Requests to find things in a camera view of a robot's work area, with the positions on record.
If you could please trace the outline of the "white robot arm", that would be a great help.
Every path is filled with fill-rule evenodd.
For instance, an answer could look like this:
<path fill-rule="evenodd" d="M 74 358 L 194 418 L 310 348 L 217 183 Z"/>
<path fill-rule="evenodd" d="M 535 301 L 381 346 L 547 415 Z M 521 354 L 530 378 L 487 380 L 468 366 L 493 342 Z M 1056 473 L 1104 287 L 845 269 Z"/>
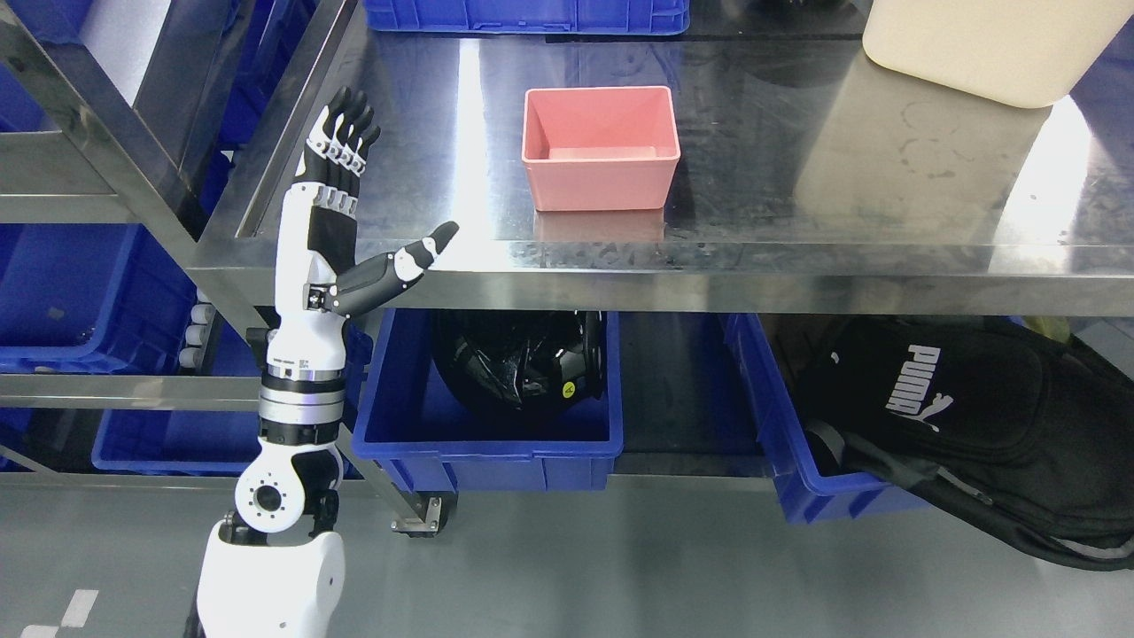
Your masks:
<path fill-rule="evenodd" d="M 268 367 L 260 378 L 259 456 L 212 525 L 186 637 L 324 637 L 346 580 L 335 524 L 346 402 L 340 371 Z"/>

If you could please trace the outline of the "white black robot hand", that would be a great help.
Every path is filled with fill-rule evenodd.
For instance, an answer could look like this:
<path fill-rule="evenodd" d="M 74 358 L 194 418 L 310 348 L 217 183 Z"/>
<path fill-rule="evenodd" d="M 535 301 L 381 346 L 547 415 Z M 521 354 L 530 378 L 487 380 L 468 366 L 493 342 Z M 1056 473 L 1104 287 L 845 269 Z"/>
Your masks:
<path fill-rule="evenodd" d="M 301 141 L 276 243 L 280 326 L 266 354 L 276 377 L 339 376 L 345 323 L 417 284 L 458 233 L 457 222 L 443 222 L 420 241 L 356 258 L 361 178 L 380 134 L 363 90 L 341 86 Z"/>

